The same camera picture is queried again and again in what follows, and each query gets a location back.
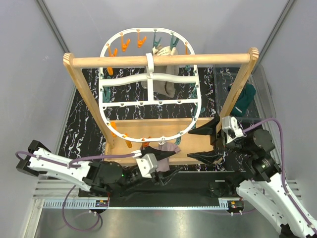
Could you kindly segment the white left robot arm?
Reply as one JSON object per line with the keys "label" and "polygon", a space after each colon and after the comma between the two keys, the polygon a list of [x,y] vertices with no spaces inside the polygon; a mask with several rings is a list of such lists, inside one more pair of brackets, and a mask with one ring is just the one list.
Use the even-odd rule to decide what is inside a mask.
{"label": "white left robot arm", "polygon": [[95,197],[124,197],[149,181],[160,186],[168,184],[180,171],[169,168],[169,158],[180,151],[177,145],[166,142],[158,148],[142,146],[129,154],[70,159],[53,154],[33,140],[27,151],[15,155],[19,160],[16,169],[21,173],[63,180]]}

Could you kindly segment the white round clip hanger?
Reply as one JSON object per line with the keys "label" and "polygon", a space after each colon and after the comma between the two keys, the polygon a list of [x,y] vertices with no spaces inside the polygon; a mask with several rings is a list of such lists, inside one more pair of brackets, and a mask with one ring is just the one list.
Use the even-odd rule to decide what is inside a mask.
{"label": "white round clip hanger", "polygon": [[[154,33],[154,29],[157,29],[157,33],[165,33],[169,34],[171,36],[171,32],[174,33],[176,37],[179,38],[179,41],[181,41],[185,46],[185,54],[186,55],[195,55],[195,52],[191,46],[191,44],[180,34],[171,31],[169,29],[165,28],[131,28],[123,30],[115,35],[113,35],[104,45],[100,57],[106,57],[105,54],[108,53],[107,50],[107,44],[111,46],[111,44],[117,40],[121,40],[120,33],[123,33],[124,35],[131,34],[131,33],[137,33],[137,29],[140,29],[140,33]],[[170,49],[170,46],[160,48],[160,45],[158,49],[152,48],[151,53],[147,53],[146,57],[149,56],[175,56],[176,55],[176,48],[173,48],[173,50]],[[201,99],[201,91],[200,91],[200,82],[199,82],[199,74],[198,74],[198,67],[197,65],[193,65],[194,74],[192,76],[177,76],[176,75],[176,67],[179,65],[165,65],[166,71],[164,73],[159,73],[155,71],[155,66],[145,66],[146,72],[142,74],[136,74],[136,75],[130,75],[124,78],[119,79],[105,79],[103,74],[103,67],[100,67],[99,72],[99,90],[101,91],[101,98],[99,100],[99,108],[100,110],[105,111],[107,108],[110,107],[128,107],[128,106],[155,106],[155,105],[169,105],[169,104],[175,104],[175,105],[181,105],[181,104],[194,104],[195,112],[192,116],[191,123],[182,131],[180,131],[182,136],[186,133],[188,133],[195,125],[199,118],[201,108],[202,108],[202,99]],[[131,101],[131,102],[111,102],[108,99],[108,92],[105,91],[105,89],[109,89],[110,87],[117,87],[122,85],[127,85],[131,83],[136,82],[145,82],[146,83],[146,90],[148,94],[148,99],[146,101]],[[193,84],[194,85],[194,91],[193,91],[193,98],[190,99],[173,99],[173,100],[155,100],[154,99],[154,93],[157,92],[156,85],[158,83],[179,83],[179,84]],[[110,120],[106,118],[106,116],[102,116],[102,119],[105,120],[105,122],[108,123],[108,128],[110,131],[114,132],[118,137],[124,139],[124,140],[130,140],[131,142],[142,142],[142,138],[132,138],[130,136],[124,138],[124,134],[118,132],[117,130],[113,130],[110,126]],[[165,136],[166,141],[174,140],[178,138],[180,135],[178,132],[177,134],[173,136]],[[154,138],[145,138],[146,141],[159,142],[161,140],[161,137],[154,137]]]}

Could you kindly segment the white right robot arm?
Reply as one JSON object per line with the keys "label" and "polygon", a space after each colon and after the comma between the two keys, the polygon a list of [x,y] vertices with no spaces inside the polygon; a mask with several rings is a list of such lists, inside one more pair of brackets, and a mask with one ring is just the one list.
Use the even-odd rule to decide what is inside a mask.
{"label": "white right robot arm", "polygon": [[209,135],[213,150],[188,154],[205,164],[211,164],[224,151],[246,154],[242,171],[235,171],[222,182],[210,183],[210,192],[220,198],[228,194],[247,200],[276,229],[281,238],[315,238],[317,220],[304,208],[285,178],[284,159],[280,163],[271,156],[275,149],[269,131],[261,128],[262,120],[242,129],[235,117],[213,119],[192,129],[190,134]]}

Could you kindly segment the pink sock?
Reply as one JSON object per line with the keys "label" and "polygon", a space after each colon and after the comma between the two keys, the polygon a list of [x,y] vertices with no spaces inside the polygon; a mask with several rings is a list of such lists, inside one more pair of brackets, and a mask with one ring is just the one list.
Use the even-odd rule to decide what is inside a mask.
{"label": "pink sock", "polygon": [[180,147],[174,143],[166,142],[158,145],[158,148],[151,146],[142,147],[142,155],[154,154],[158,162],[157,172],[167,172],[169,170],[169,157],[181,151]]}

